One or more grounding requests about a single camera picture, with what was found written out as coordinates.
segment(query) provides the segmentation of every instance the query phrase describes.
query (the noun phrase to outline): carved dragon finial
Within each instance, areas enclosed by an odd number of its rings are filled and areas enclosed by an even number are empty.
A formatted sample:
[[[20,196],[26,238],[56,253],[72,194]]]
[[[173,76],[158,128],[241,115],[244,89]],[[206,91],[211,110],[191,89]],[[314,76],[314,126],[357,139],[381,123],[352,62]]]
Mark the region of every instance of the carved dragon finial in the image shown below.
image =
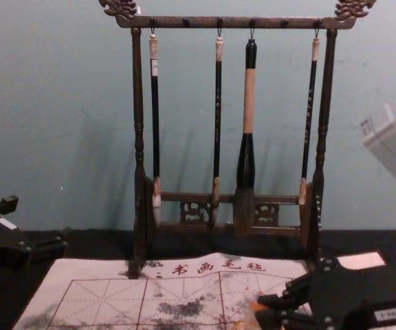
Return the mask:
[[[335,15],[338,21],[346,21],[348,19],[358,19],[365,17],[368,12],[365,7],[372,8],[377,0],[338,0],[339,3],[335,5],[337,10]]]
[[[99,0],[102,7],[108,8],[104,10],[109,16],[123,16],[126,19],[133,19],[137,12],[137,4],[133,0]]]

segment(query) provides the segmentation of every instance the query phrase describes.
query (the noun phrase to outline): black table surface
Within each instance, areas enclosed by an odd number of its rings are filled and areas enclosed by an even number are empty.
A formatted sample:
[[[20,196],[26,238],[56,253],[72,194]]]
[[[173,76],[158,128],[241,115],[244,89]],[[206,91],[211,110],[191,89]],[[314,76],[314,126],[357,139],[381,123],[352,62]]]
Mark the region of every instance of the black table surface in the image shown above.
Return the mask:
[[[28,232],[40,239],[54,232]],[[396,230],[323,231],[323,256],[378,251],[387,263],[396,261]],[[130,259],[132,234],[110,230],[76,230],[67,239],[67,258]],[[213,252],[268,259],[299,259],[297,239],[283,236],[232,237],[227,234],[175,234],[162,232],[155,239],[151,259],[180,259]],[[30,266],[24,272],[0,269],[0,329],[13,328],[38,289],[51,262]]]

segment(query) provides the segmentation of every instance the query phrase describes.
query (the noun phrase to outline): teal wall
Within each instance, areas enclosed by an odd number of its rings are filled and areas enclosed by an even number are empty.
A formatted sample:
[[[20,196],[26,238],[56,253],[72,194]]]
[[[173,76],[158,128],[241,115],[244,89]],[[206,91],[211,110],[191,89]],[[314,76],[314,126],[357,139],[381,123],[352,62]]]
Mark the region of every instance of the teal wall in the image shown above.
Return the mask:
[[[331,16],[335,1],[141,0],[143,14]],[[156,31],[164,190],[209,192],[216,31]],[[312,31],[255,32],[258,44],[256,192],[298,193]],[[249,31],[223,30],[221,185],[235,188]],[[148,31],[142,33],[145,167],[152,173]],[[321,32],[320,62],[325,55]],[[322,65],[314,102],[317,123]],[[396,228],[396,181],[364,149],[359,124],[396,109],[396,1],[378,1],[339,32],[327,138],[326,229]],[[131,228],[131,36],[97,0],[0,0],[0,197],[21,201],[24,229]],[[317,142],[313,130],[309,177]],[[164,219],[177,209],[164,204]],[[229,221],[231,209],[221,209]],[[297,208],[281,210],[295,224]]]

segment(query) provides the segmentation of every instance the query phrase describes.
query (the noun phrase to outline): brush rack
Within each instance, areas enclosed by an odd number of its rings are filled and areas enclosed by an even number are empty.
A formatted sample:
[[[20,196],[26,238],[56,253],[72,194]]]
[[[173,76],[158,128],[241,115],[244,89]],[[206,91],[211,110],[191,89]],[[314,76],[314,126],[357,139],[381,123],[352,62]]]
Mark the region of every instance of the brush rack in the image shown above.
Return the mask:
[[[326,30],[327,46],[324,58],[322,94],[318,122],[316,168],[312,182],[307,185],[306,204],[300,212],[300,225],[279,226],[280,205],[298,205],[298,195],[255,197],[256,218],[251,234],[287,235],[299,237],[305,258],[314,267],[319,263],[319,236],[322,225],[322,200],[325,176],[326,139],[331,105],[334,53],[339,30],[349,30],[355,22],[368,14],[377,0],[338,0],[333,17],[230,17],[230,16],[138,16],[137,5],[132,0],[99,0],[104,12],[115,17],[121,28],[130,29],[133,59],[133,113],[135,127],[135,221],[134,257],[129,263],[129,278],[138,278],[151,250],[155,233],[172,232],[223,232],[233,231],[232,224],[210,225],[210,193],[162,192],[162,201],[180,203],[179,223],[161,223],[157,228],[153,218],[153,180],[144,170],[143,142],[143,90],[141,29],[313,29]],[[233,194],[221,194],[220,203],[232,203]]]

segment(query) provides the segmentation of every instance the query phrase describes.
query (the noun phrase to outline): white plastic object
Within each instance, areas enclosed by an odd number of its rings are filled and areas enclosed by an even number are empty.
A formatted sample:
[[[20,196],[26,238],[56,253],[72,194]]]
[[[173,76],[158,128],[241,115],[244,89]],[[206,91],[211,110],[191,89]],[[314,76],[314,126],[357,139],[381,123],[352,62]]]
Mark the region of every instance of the white plastic object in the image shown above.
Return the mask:
[[[367,118],[361,127],[364,146],[396,179],[396,116],[388,105]]]

